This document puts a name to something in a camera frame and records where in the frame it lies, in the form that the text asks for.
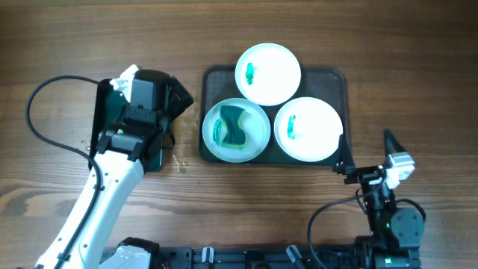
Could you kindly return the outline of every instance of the green object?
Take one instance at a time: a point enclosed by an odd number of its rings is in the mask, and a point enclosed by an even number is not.
[[[287,136],[289,138],[295,139],[296,135],[294,134],[294,122],[296,121],[296,115],[289,117],[289,123],[287,126]]]
[[[220,118],[214,124],[212,139],[216,145],[229,148],[242,149],[246,146],[247,135],[242,128],[242,119],[246,114],[243,108],[233,105],[223,105],[220,108]],[[222,129],[226,130],[226,136],[220,141]]]
[[[246,80],[247,84],[252,85],[253,80],[254,80],[254,67],[252,66],[252,63],[247,64],[247,69],[246,69]]]

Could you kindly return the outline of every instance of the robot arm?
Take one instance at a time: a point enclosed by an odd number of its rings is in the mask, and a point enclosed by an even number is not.
[[[415,170],[415,162],[385,130],[383,165],[355,168],[348,147],[344,147],[344,163],[334,171],[344,174],[348,184],[360,184],[368,218],[370,236],[358,236],[353,245],[319,246],[318,256],[331,268],[420,268],[418,249],[423,236],[425,211],[408,199],[395,200],[393,189]],[[399,208],[407,202],[417,210]]]
[[[95,161],[103,172],[102,191],[62,268],[98,267],[121,208],[144,175],[140,161],[130,161],[128,155],[124,153],[107,150],[104,154],[96,154]],[[87,183],[62,230],[47,251],[41,255],[37,268],[42,266],[54,268],[58,263],[58,258],[62,256],[66,244],[72,238],[91,201],[95,177],[95,171],[91,170]]]
[[[164,136],[170,123],[193,104],[192,96],[166,73],[138,70],[131,81],[131,99],[120,117],[98,136],[95,162],[102,176],[96,186],[91,170],[60,234],[40,257],[35,268],[97,268],[103,249],[129,194],[155,162],[162,168]],[[100,190],[92,211],[77,236],[95,191]],[[68,253],[66,246],[72,244]],[[101,268],[147,268],[150,254],[139,247],[124,246]]]

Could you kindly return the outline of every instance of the black mount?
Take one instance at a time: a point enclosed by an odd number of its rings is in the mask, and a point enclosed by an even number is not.
[[[96,150],[128,154],[128,160],[141,161],[145,172],[152,160],[159,160],[161,169],[165,136],[169,134],[175,142],[170,123],[193,103],[193,97],[175,77],[155,70],[138,70],[129,105],[99,133]]]

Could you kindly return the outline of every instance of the black tray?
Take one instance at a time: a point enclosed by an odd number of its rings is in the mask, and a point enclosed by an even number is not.
[[[345,140],[349,143],[347,126],[347,90],[344,76],[333,67],[301,67],[302,78],[297,92],[291,97],[315,97],[327,102],[338,113],[344,126]],[[235,82],[235,66],[221,65],[210,68],[204,74],[202,80],[201,111],[199,112],[199,138],[198,152],[206,161],[215,163],[226,163],[214,156],[202,139],[202,121],[209,110],[225,99],[240,97],[244,98]],[[305,162],[298,161],[285,153],[274,137],[274,120],[279,109],[285,104],[274,106],[261,106],[269,117],[271,124],[271,136],[269,143],[261,154],[254,159],[240,164],[269,164],[275,166],[319,166],[331,167],[341,160],[342,145],[328,158],[322,161]]]

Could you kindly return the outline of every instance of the green toy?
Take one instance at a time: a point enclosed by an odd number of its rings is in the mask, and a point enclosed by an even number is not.
[[[287,127],[287,136],[292,139],[296,138],[296,135],[294,134],[294,121],[296,121],[296,115],[290,116]]]
[[[252,85],[254,81],[254,67],[252,66],[252,63],[247,64],[247,69],[246,69],[246,80],[247,84]]]
[[[242,128],[242,119],[246,111],[233,105],[223,105],[220,108],[220,118],[214,124],[213,141],[216,145],[242,149],[247,144],[247,135]],[[226,129],[226,136],[220,141],[221,130]]]

